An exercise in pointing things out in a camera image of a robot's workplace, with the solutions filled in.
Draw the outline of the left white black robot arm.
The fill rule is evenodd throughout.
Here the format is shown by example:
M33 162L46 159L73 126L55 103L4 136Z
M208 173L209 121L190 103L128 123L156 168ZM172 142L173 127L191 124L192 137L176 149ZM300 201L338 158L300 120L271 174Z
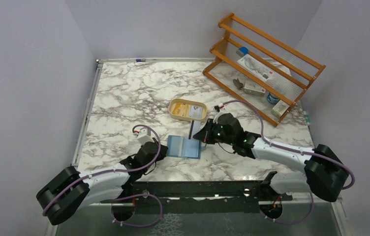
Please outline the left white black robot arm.
M154 162L163 160L168 147L155 142L141 145L136 154L116 165L96 171L80 172L73 166L64 168L36 195L52 225L68 220L78 209L104 200L125 202L132 194L132 184Z

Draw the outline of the blue leather card holder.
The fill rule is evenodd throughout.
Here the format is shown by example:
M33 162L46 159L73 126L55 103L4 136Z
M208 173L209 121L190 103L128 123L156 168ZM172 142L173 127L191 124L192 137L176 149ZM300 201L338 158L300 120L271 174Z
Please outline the blue leather card holder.
M167 156L188 159L200 159L206 144L183 136L169 135Z

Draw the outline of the yellow orange card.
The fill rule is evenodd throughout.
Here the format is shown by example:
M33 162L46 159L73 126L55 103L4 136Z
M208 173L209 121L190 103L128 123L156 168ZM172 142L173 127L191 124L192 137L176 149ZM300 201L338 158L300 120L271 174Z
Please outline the yellow orange card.
M189 104L186 103L175 103L172 114L180 117L188 117Z

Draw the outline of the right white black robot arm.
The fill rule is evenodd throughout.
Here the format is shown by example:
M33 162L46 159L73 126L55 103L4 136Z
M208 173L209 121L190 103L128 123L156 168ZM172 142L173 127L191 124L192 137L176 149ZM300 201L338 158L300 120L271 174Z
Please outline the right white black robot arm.
M335 202L349 176L347 168L328 146L306 148L273 142L245 131L230 113L208 119L193 138L210 145L227 144L240 156L269 160L296 170L274 174L262 184L260 193L266 200L283 193L310 192L322 200Z

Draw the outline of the light blue striped card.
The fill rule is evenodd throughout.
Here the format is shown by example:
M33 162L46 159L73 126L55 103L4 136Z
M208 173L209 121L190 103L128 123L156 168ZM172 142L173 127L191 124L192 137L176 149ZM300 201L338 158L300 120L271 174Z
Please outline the light blue striped card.
M190 123L189 127L189 132L188 132L188 139L193 140L193 135L195 135L197 132L200 131L200 125L201 122L197 120L192 120Z

